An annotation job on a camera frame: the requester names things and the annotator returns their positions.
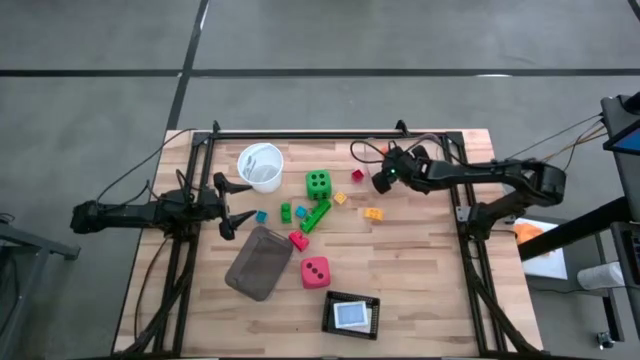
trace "small red cube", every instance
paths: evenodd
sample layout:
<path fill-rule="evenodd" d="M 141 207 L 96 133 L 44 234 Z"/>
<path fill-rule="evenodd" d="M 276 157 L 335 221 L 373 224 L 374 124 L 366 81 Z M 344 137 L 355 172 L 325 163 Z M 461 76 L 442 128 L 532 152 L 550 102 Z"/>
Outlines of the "small red cube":
<path fill-rule="evenodd" d="M 353 180 L 353 182 L 361 182 L 362 179 L 364 179 L 364 174 L 362 173 L 362 171 L 360 171 L 360 169 L 357 169 L 356 171 L 351 173 L 351 180 Z"/>

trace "pink block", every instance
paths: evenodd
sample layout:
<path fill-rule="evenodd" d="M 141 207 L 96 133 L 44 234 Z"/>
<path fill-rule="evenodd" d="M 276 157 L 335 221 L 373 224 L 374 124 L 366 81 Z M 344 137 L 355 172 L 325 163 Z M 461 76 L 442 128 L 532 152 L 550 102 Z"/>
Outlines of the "pink block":
<path fill-rule="evenodd" d="M 331 284 L 329 260 L 324 256 L 306 258 L 300 263 L 302 287 L 317 289 Z"/>
<path fill-rule="evenodd" d="M 309 246 L 309 239 L 302 236 L 302 232 L 300 230 L 296 230 L 289 234 L 289 240 L 291 240 L 293 246 L 295 246 L 300 252 L 303 252 L 304 249 Z"/>
<path fill-rule="evenodd" d="M 353 180 L 353 182 L 361 182 L 362 179 L 364 179 L 364 174 L 360 169 L 351 173 L 351 180 Z"/>

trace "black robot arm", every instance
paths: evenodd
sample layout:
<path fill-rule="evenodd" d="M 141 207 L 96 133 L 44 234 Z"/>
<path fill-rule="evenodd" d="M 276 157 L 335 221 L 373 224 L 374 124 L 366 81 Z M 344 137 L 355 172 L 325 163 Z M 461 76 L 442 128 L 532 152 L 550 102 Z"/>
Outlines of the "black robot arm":
<path fill-rule="evenodd" d="M 105 228 L 157 228 L 171 234 L 193 223 L 220 218 L 220 235 L 226 240 L 233 240 L 238 226 L 256 211 L 229 215 L 226 195 L 249 190 L 251 186 L 232 184 L 222 173 L 214 174 L 213 183 L 215 189 L 203 188 L 197 201 L 184 187 L 163 193 L 144 205 L 108 205 L 87 201 L 73 209 L 71 228 L 78 234 Z"/>
<path fill-rule="evenodd" d="M 389 150 L 382 169 L 372 177 L 383 194 L 400 180 L 415 191 L 428 194 L 461 184 L 504 183 L 515 191 L 491 203 L 477 203 L 465 221 L 470 239 L 486 240 L 495 222 L 506 216 L 522 216 L 532 205 L 552 206 L 562 202 L 566 174 L 555 166 L 535 160 L 504 160 L 476 164 L 452 164 L 431 160 L 423 146 L 405 151 Z"/>

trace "white plastic cup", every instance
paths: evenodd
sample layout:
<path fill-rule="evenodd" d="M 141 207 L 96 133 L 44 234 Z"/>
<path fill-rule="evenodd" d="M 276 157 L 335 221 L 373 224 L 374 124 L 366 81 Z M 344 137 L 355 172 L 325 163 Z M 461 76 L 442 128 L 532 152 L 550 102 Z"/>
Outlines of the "white plastic cup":
<path fill-rule="evenodd" d="M 270 143 L 258 143 L 244 149 L 238 158 L 238 173 L 242 180 L 259 193 L 276 191 L 282 183 L 282 153 Z"/>
<path fill-rule="evenodd" d="M 616 261 L 580 270 L 578 283 L 587 290 L 624 286 L 620 263 Z"/>

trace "screen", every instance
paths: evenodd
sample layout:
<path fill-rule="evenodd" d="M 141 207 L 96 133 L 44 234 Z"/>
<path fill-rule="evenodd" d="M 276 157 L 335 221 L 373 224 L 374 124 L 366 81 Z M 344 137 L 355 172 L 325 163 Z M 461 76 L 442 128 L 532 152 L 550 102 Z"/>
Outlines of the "screen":
<path fill-rule="evenodd" d="M 640 151 L 640 128 L 618 140 L 614 146 L 620 149 Z"/>
<path fill-rule="evenodd" d="M 340 304 L 336 306 L 338 312 L 338 326 L 347 326 L 349 324 L 366 324 L 365 312 L 363 311 L 364 303 Z"/>

